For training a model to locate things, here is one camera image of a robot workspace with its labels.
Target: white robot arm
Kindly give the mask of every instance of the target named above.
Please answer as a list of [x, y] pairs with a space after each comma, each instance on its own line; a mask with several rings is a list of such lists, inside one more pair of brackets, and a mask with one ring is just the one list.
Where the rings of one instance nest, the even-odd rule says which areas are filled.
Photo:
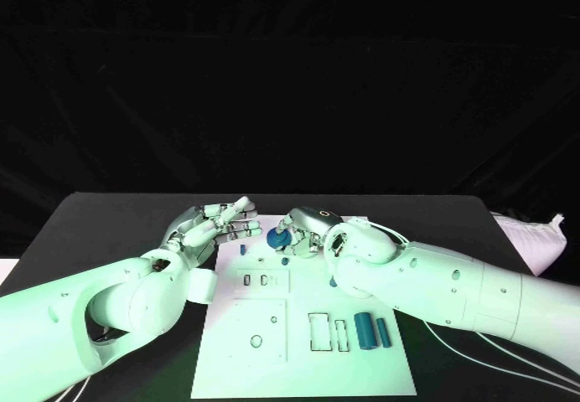
[[[186, 300], [212, 302], [216, 274], [198, 268], [218, 244], [260, 235], [247, 197], [193, 207], [162, 245], [0, 298], [0, 400], [45, 400], [175, 325]], [[92, 340], [85, 314], [105, 328]]]
[[[302, 212], [307, 215], [302, 229], [323, 232], [316, 235], [332, 286], [352, 296], [377, 297], [427, 322], [525, 345], [580, 373], [579, 287], [504, 270], [453, 250], [410, 242], [364, 219], [319, 229], [320, 210]], [[385, 231], [394, 234], [397, 243]]]

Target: black table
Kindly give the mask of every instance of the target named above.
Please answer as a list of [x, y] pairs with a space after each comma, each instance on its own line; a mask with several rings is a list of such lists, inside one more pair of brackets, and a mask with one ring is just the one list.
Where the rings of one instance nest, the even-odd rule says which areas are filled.
[[[240, 194], [72, 194], [22, 256], [0, 287], [0, 296], [140, 256], [159, 246], [169, 223], [189, 206], [234, 202], [240, 197]], [[250, 198], [261, 214], [286, 214], [296, 206], [313, 205], [336, 214], [366, 215], [410, 240], [447, 247], [491, 264], [531, 274], [475, 197], [250, 195]], [[212, 267], [215, 256], [208, 262], [205, 267]], [[172, 330], [92, 376], [79, 402], [189, 399], [205, 310], [206, 306], [188, 303]], [[418, 396], [378, 399], [577, 400], [576, 395], [555, 387], [467, 361], [440, 344], [418, 319], [401, 312], [395, 315]], [[535, 368], [506, 357], [475, 333], [433, 327], [446, 342], [473, 358], [554, 381]], [[553, 359], [506, 341], [496, 342], [579, 381], [576, 374]], [[216, 379], [216, 386], [227, 386], [227, 379]]]

